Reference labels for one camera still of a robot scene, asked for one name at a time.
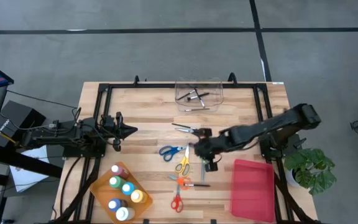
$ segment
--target orange tray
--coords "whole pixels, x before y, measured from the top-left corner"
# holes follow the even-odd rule
[[[138,183],[138,181],[135,179],[135,177],[131,174],[129,169],[124,165],[123,162],[117,162],[116,164],[123,166],[125,170],[129,172],[129,177],[126,179],[128,182],[132,182],[137,189],[146,192],[146,190]],[[114,175],[112,174],[111,170],[108,170],[105,174],[103,174],[99,179],[97,179],[95,182],[91,184],[89,189],[91,190],[94,197],[98,200],[98,202],[101,204],[103,209],[106,211],[106,213],[109,215],[110,219],[113,223],[132,223],[136,218],[138,218],[146,209],[153,203],[153,199],[150,197],[150,194],[147,194],[147,201],[145,203],[135,203],[131,200],[130,195],[124,195],[121,189],[114,189],[110,186],[109,180]],[[131,220],[126,221],[119,221],[116,218],[116,213],[110,211],[108,204],[111,199],[113,198],[119,198],[122,200],[125,200],[128,202],[128,207],[131,207],[135,210],[135,217]]]

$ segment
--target red scissors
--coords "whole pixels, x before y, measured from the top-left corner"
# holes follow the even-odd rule
[[[173,198],[171,202],[171,208],[177,211],[178,213],[183,210],[183,202],[180,198],[180,185],[177,187],[177,195]]]

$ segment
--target table leg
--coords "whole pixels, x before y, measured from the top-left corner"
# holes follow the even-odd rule
[[[25,170],[60,178],[62,168],[33,157],[24,156],[18,152],[0,146],[0,162]]]

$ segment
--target black box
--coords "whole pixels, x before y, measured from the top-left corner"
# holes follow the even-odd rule
[[[3,133],[17,142],[22,141],[26,131],[17,129],[12,123],[19,128],[30,128],[41,126],[45,121],[45,116],[38,111],[10,100],[1,110],[1,114],[8,119],[0,115],[0,134]],[[12,147],[14,144],[0,135],[0,146]]]

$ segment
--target white bottle cap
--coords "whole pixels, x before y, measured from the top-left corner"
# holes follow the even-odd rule
[[[110,184],[116,184],[117,183],[117,179],[115,177],[111,177],[110,178]]]
[[[116,218],[119,221],[125,221],[128,218],[128,209],[126,207],[118,208]]]
[[[139,193],[137,193],[137,192],[133,192],[133,193],[131,194],[131,198],[134,199],[134,200],[139,199],[139,197],[140,197],[140,195],[139,195]]]
[[[129,186],[129,184],[124,184],[124,185],[122,186],[122,190],[128,192],[128,191],[131,190],[131,187]]]
[[[117,207],[117,202],[115,202],[115,201],[109,202],[109,208],[113,209],[113,208],[116,208],[116,207]]]
[[[113,172],[118,172],[118,170],[119,170],[119,168],[117,165],[114,165],[111,167],[111,171],[113,171]]]

